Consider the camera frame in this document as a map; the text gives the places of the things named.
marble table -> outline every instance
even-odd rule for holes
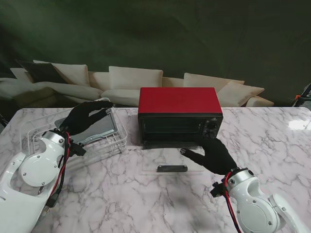
[[[0,172],[19,152],[22,122],[63,109],[22,109],[0,135]],[[127,148],[69,174],[59,202],[33,233],[233,233],[224,198],[213,198],[222,177],[142,175],[137,109],[118,109]],[[278,192],[311,228],[311,112],[306,108],[223,108],[218,138],[265,192]],[[286,226],[280,232],[288,233]]]

dark gray pillow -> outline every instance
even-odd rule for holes
[[[68,84],[51,63],[17,62],[31,75],[35,83],[51,82]]]

white cushion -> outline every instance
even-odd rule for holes
[[[222,107],[241,107],[251,97],[263,92],[264,88],[246,86],[230,81],[218,93],[218,100]]]
[[[0,99],[14,100],[19,107],[53,96],[53,89],[16,80],[0,81]]]
[[[101,97],[102,90],[90,86],[78,86],[63,83],[39,82],[36,86],[47,86],[52,88],[57,94],[72,96],[84,100],[98,100]]]
[[[34,63],[50,63],[34,60]],[[68,84],[90,86],[88,80],[87,65],[67,65],[52,63],[56,71]]]
[[[109,67],[111,89],[140,90],[141,87],[161,87],[163,71],[158,69],[137,69]]]
[[[107,90],[102,93],[102,98],[109,98],[111,102],[118,104],[125,104],[131,106],[138,106],[140,90]]]
[[[102,91],[110,90],[109,72],[88,72],[89,84],[91,87]]]
[[[184,87],[214,87],[216,92],[219,92],[230,81],[234,81],[239,84],[244,84],[244,81],[222,79],[217,77],[189,74],[184,75]]]
[[[18,80],[34,83],[33,78],[24,68],[10,68],[10,70]]]

black glove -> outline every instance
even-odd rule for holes
[[[205,156],[187,148],[180,149],[180,153],[219,175],[226,175],[231,169],[237,167],[221,140],[199,137],[196,141],[204,149]]]
[[[61,132],[68,132],[70,135],[76,135],[87,130],[96,121],[99,121],[106,115],[110,114],[112,102],[108,101],[93,101],[84,102],[72,109],[68,117],[60,125],[59,130]],[[91,116],[89,114],[95,110],[100,110]]]

white robotic arm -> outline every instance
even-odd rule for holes
[[[46,150],[29,156],[15,155],[0,178],[0,229],[2,233],[29,233],[55,186],[59,168],[57,158],[64,154],[64,138],[53,132],[46,132],[41,138]],[[44,186],[37,196],[14,190],[11,186],[13,174],[19,168],[23,181],[31,186]]]
[[[310,233],[297,213],[280,195],[270,197],[248,169],[241,169],[227,181],[229,195],[237,201],[237,219],[245,233],[274,233],[289,225],[293,233]]]

